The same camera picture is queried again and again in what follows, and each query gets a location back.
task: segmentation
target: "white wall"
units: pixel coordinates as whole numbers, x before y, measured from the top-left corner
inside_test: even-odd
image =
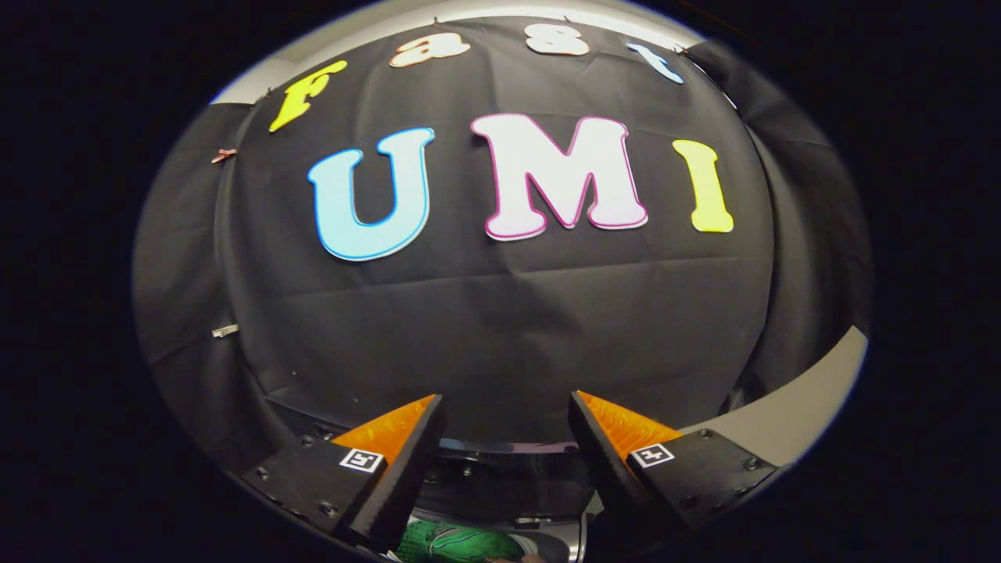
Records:
[[[210,103],[253,103],[268,88],[275,88],[297,74],[296,63],[277,57],[259,62],[226,86]]]
[[[618,31],[667,49],[702,37],[681,23],[620,0],[388,0],[329,22],[276,51],[227,86],[212,103],[253,103],[285,82],[345,51],[381,37],[439,22],[486,16],[532,16]]]

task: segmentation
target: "cutout letter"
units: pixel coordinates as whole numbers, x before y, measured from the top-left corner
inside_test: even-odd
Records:
[[[402,68],[424,62],[427,59],[453,57],[469,50],[457,33],[436,33],[403,43],[396,48],[399,54],[392,57],[389,66]]]
[[[347,66],[347,62],[339,60],[285,88],[285,101],[281,103],[281,110],[278,111],[278,116],[267,130],[273,133],[284,127],[292,119],[305,113],[309,109],[309,102],[306,101],[306,96],[314,98],[319,95],[323,91],[323,88],[326,87],[326,83],[330,81],[330,77],[327,75],[340,72],[345,66]]]
[[[537,23],[526,27],[525,34],[529,36],[525,42],[537,53],[580,56],[591,50],[578,39],[581,32],[566,25]]]
[[[685,157],[695,188],[695,211],[692,225],[703,232],[730,232],[734,217],[727,212],[723,202],[720,177],[716,174],[716,151],[690,140],[676,140],[672,145]]]
[[[434,138],[428,127],[391,134],[376,145],[389,155],[392,166],[392,211],[375,223],[363,223],[354,212],[354,166],[362,152],[356,148],[327,156],[306,177],[316,186],[316,228],[331,254],[362,261],[391,254],[420,234],[427,221],[429,199],[424,146]]]
[[[518,240],[546,229],[546,215],[532,206],[530,179],[567,228],[577,225],[590,183],[595,202],[588,218],[595,226],[623,229],[647,222],[626,154],[626,125],[585,117],[567,152],[528,115],[484,115],[470,127],[486,137],[493,157],[497,210],[485,225],[491,238]]]
[[[664,57],[654,53],[654,51],[651,51],[650,49],[644,47],[643,45],[637,45],[636,43],[628,43],[626,46],[640,53],[640,55],[643,56],[643,58],[646,59],[648,63],[650,63],[650,66],[654,67],[654,70],[663,74],[668,80],[671,80],[672,82],[678,82],[679,84],[685,83],[685,81],[682,80],[681,75],[672,72],[671,69],[668,68],[668,61],[664,60]]]

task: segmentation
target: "yellow letter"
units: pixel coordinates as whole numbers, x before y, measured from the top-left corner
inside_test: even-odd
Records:
[[[457,33],[436,33],[397,47],[396,52],[399,54],[392,57],[389,66],[402,68],[430,58],[453,57],[468,50],[469,45],[462,43],[462,37]]]
[[[316,97],[326,87],[326,83],[330,81],[327,75],[340,72],[345,66],[347,66],[347,62],[339,60],[285,88],[285,101],[282,102],[278,116],[275,117],[274,122],[268,127],[268,130],[273,133],[288,124],[292,119],[305,113],[309,109],[309,102],[306,101],[306,96],[311,98]]]
[[[676,140],[675,150],[685,157],[692,174],[695,187],[695,211],[692,225],[702,232],[730,232],[734,229],[734,217],[727,212],[723,202],[723,189],[716,175],[716,151],[690,140]]]
[[[581,56],[591,50],[578,39],[581,32],[566,25],[537,23],[526,27],[525,34],[529,36],[525,42],[537,53]]]

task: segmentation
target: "metal clip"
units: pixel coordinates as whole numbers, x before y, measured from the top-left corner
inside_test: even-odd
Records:
[[[212,336],[215,337],[215,338],[217,338],[217,339],[221,339],[221,338],[227,337],[227,336],[229,336],[229,335],[231,335],[233,333],[239,332],[239,330],[240,330],[240,326],[239,325],[230,325],[228,327],[223,327],[221,329],[216,329],[216,330],[212,331]]]
[[[229,158],[233,154],[236,154],[236,149],[235,148],[229,148],[229,149],[220,148],[219,149],[219,153],[215,155],[215,158],[212,158],[212,163],[216,164],[218,162],[222,162],[223,160],[225,160],[226,158]]]

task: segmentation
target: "letter m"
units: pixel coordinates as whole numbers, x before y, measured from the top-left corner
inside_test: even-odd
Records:
[[[528,115],[484,115],[470,127],[486,137],[493,157],[497,208],[485,225],[491,238],[519,240],[546,230],[546,215],[532,205],[532,183],[567,228],[581,218],[590,183],[595,186],[595,202],[588,209],[592,224],[623,229],[647,222],[626,154],[626,125],[584,117],[567,152]]]

